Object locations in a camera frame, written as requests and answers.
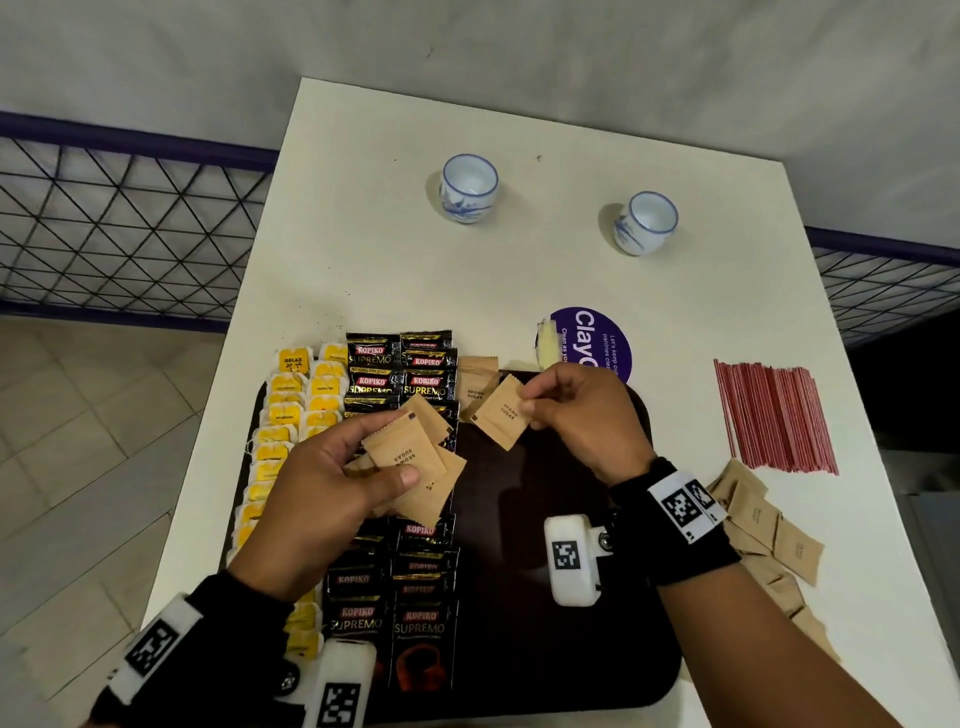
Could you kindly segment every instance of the blue-rimmed cup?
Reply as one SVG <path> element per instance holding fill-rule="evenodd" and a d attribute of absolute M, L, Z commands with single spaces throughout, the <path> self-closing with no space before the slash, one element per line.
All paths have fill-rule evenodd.
<path fill-rule="evenodd" d="M 478 155 L 457 155 L 444 165 L 440 202 L 458 223 L 480 221 L 493 208 L 500 178 L 496 168 Z"/>
<path fill-rule="evenodd" d="M 637 192 L 613 223 L 613 237 L 627 255 L 647 255 L 677 229 L 680 213 L 659 192 Z"/>

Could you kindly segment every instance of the dark brown tray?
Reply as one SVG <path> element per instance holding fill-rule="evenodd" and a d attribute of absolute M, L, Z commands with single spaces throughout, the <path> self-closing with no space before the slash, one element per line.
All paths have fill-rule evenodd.
<path fill-rule="evenodd" d="M 528 429 L 508 452 L 460 425 L 457 453 L 468 464 L 452 501 L 461 548 L 453 691 L 372 696 L 366 722 L 633 708 L 666 695 L 681 652 L 636 568 L 616 554 L 601 559 L 604 592 L 592 607 L 561 607 L 550 593 L 543 520 L 583 513 L 593 525 L 606 522 L 606 486 L 552 430 Z M 249 466 L 246 457 L 237 503 Z"/>

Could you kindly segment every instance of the purple sticker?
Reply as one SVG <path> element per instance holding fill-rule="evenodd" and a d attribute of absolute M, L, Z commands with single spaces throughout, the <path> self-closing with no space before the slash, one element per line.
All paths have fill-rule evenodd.
<path fill-rule="evenodd" d="M 592 308 L 561 308 L 550 318 L 557 322 L 564 361 L 613 369 L 620 381 L 627 382 L 634 358 L 617 324 Z"/>

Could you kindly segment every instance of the finger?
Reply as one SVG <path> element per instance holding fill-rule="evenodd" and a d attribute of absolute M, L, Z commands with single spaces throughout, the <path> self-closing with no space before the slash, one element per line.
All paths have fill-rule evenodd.
<path fill-rule="evenodd" d="M 583 364 L 560 361 L 523 385 L 520 396 L 525 400 L 549 397 L 565 387 L 578 386 L 586 375 L 586 367 Z"/>
<path fill-rule="evenodd" d="M 347 459 L 360 447 L 361 440 L 373 435 L 378 429 L 389 425 L 401 414 L 401 412 L 393 410 L 350 417 L 319 435 L 314 435 L 305 443 L 310 448 L 322 449 L 339 467 L 343 468 Z"/>
<path fill-rule="evenodd" d="M 556 428 L 557 419 L 564 406 L 555 400 L 525 400 L 520 403 L 520 412 L 532 417 L 534 422 L 545 423 Z"/>
<path fill-rule="evenodd" d="M 371 511 L 396 500 L 419 482 L 420 471 L 412 465 L 384 468 L 360 480 Z"/>

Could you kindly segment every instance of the tabletop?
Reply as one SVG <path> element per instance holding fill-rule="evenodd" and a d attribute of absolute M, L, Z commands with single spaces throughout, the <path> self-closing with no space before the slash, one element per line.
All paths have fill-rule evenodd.
<path fill-rule="evenodd" d="M 445 219 L 436 199 L 444 161 L 461 152 L 489 159 L 501 180 L 492 215 L 473 226 Z M 644 189 L 673 200 L 680 225 L 631 258 L 612 244 L 612 211 Z M 713 359 L 810 371 L 839 476 L 757 471 L 768 498 L 827 545 L 804 596 L 844 668 L 904 725 L 957 715 L 960 687 L 782 164 L 308 79 L 146 619 L 218 567 L 276 349 L 348 330 L 452 328 L 461 353 L 534 369 L 537 322 L 569 306 L 616 322 L 658 452 L 705 482 L 730 457 Z M 707 724 L 686 682 L 658 706 L 575 719 Z"/>

